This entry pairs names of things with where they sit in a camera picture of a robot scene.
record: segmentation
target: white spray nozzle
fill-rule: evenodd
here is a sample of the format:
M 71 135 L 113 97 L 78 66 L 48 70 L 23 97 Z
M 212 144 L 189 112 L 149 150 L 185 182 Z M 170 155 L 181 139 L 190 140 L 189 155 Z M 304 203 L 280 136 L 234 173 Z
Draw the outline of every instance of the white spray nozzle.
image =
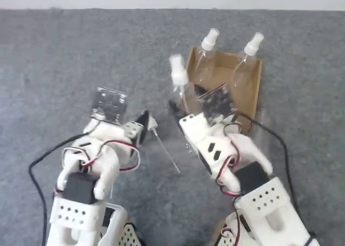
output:
M 244 48 L 244 52 L 249 56 L 255 56 L 257 53 L 261 42 L 264 40 L 264 35 L 260 32 L 256 32 L 252 40 Z
M 184 68 L 183 57 L 175 54 L 169 58 L 171 66 L 171 79 L 174 86 L 186 85 L 189 82 L 188 74 Z
M 218 29 L 215 29 L 215 28 L 210 29 L 210 32 L 201 43 L 202 49 L 204 49 L 205 51 L 211 51 L 216 44 L 216 40 L 218 36 L 219 36 Z

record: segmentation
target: clear plastic bottle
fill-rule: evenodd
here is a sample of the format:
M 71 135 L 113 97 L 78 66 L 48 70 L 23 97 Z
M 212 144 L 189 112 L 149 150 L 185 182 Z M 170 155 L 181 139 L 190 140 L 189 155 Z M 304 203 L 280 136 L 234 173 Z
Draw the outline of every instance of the clear plastic bottle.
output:
M 264 126 L 271 128 L 271 118 L 267 114 L 267 110 L 261 108 L 257 110 L 255 115 L 255 120 Z M 260 126 L 253 125 L 250 133 L 250 138 L 253 140 L 255 145 L 266 155 L 266 157 L 270 157 L 270 134 L 263 130 Z
M 213 69 L 215 67 L 215 50 L 213 50 L 213 47 L 216 44 L 218 36 L 218 29 L 210 29 L 210 32 L 202 41 L 201 46 L 197 48 L 195 53 L 196 64 L 194 75 L 197 76 L 198 84 L 202 84 L 212 77 Z
M 232 81 L 235 88 L 245 90 L 248 87 L 251 74 L 257 63 L 255 55 L 263 40 L 264 35 L 256 32 L 252 40 L 244 47 L 244 50 L 238 54 L 238 64 L 233 70 Z
M 201 112 L 200 103 L 197 100 L 194 85 L 189 82 L 182 56 L 175 54 L 169 58 L 169 61 L 171 65 L 171 79 L 174 86 L 170 100 L 180 111 L 186 114 L 199 114 Z

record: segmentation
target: white plastic housing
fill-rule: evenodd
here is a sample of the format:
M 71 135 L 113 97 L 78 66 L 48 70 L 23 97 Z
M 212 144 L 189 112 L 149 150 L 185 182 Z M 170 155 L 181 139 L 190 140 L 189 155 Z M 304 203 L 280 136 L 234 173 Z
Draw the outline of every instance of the white plastic housing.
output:
M 56 196 L 47 246 L 95 246 L 104 212 L 105 204 L 102 201 L 86 205 Z
M 102 202 L 83 204 L 60 196 L 54 198 L 50 222 L 82 231 L 92 231 L 100 225 L 104 207 Z
M 195 152 L 198 151 L 196 144 L 203 140 L 208 134 L 209 126 L 207 124 L 204 113 L 198 115 L 187 115 L 180 119 L 180 126 L 183 130 L 184 136 L 192 145 Z
M 305 245 L 310 237 L 277 177 L 240 198 L 236 207 L 259 245 Z M 310 246 L 320 245 L 313 240 Z
M 127 224 L 129 221 L 128 213 L 122 206 L 116 204 L 107 204 L 108 208 L 112 208 L 112 214 L 108 227 L 102 227 L 102 239 L 98 246 L 109 245 L 125 245 L 125 246 L 140 246 L 140 241 L 133 229 L 132 225 Z
M 180 126 L 194 151 L 200 152 L 209 165 L 209 171 L 213 179 L 217 177 L 220 168 L 228 156 L 237 156 L 236 149 L 230 144 L 231 140 L 240 150 L 243 161 L 257 161 L 268 175 L 272 174 L 272 164 L 249 137 L 238 133 L 225 136 L 223 134 L 224 124 L 218 123 L 210 128 L 203 113 L 197 116 L 188 115 L 182 118 Z M 228 168 L 224 169 L 219 179 L 230 191 L 240 192 L 240 183 Z

